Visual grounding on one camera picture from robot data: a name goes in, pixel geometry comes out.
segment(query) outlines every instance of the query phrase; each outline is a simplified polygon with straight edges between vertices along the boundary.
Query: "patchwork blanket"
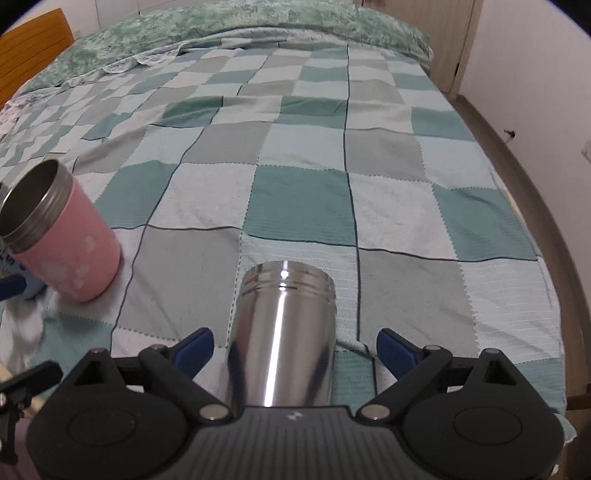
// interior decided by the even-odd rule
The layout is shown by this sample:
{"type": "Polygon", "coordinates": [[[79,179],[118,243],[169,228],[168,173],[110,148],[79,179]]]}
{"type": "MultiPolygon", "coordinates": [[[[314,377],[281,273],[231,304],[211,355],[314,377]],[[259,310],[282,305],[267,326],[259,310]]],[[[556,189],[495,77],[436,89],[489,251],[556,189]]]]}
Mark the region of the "patchwork blanket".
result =
{"type": "Polygon", "coordinates": [[[0,143],[7,183],[48,156],[67,164],[123,249],[94,301],[7,302],[4,364],[68,372],[91,347],[135,355],[208,326],[216,352],[196,381],[221,395],[242,275],[289,259],[335,281],[334,403],[394,381],[375,359],[390,327],[461,356],[500,348],[564,411],[544,260],[416,61],[313,35],[178,53],[66,82],[0,143]]]}

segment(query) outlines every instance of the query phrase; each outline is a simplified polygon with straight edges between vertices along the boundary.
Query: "floor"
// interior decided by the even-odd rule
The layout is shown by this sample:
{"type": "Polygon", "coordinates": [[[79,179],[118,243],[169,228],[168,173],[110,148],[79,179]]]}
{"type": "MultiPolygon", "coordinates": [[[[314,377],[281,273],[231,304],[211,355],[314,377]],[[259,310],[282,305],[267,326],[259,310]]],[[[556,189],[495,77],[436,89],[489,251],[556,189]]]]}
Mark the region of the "floor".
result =
{"type": "MultiPolygon", "coordinates": [[[[511,150],[464,97],[459,96],[452,104],[507,185],[544,255],[561,307],[567,396],[583,394],[589,383],[589,369],[580,326],[589,324],[589,309],[564,240],[511,150]]],[[[566,417],[579,436],[563,452],[558,474],[552,479],[590,480],[591,410],[568,411],[566,417]]]]}

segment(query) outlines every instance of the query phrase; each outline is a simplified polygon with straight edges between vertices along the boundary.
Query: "wooden headboard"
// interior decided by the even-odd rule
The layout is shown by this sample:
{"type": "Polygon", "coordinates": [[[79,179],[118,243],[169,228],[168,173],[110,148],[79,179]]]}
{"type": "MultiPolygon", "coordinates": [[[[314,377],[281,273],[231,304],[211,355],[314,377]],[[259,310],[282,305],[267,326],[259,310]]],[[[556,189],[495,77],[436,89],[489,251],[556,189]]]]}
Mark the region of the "wooden headboard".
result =
{"type": "Polygon", "coordinates": [[[61,8],[33,18],[2,35],[0,108],[23,83],[47,67],[72,43],[72,31],[61,8]]]}

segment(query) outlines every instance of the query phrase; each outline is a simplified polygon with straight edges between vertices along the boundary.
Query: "pink cup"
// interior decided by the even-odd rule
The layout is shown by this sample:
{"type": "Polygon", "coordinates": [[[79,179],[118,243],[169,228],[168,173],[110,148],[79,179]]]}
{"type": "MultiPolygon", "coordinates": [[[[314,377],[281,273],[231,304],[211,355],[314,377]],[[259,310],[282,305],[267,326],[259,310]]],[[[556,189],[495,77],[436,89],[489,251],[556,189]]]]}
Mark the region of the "pink cup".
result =
{"type": "Polygon", "coordinates": [[[32,168],[8,193],[0,238],[33,275],[71,300],[94,299],[119,268],[113,230],[57,160],[32,168]]]}

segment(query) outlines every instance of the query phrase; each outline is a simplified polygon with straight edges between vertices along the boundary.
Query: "wall outlet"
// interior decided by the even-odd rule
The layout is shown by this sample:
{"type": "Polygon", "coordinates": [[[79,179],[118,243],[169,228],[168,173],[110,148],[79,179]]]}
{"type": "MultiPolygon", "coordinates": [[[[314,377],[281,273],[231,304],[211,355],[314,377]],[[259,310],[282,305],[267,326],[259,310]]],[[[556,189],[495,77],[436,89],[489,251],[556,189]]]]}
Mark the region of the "wall outlet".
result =
{"type": "Polygon", "coordinates": [[[591,140],[587,140],[583,147],[583,156],[591,162],[591,140]]]}

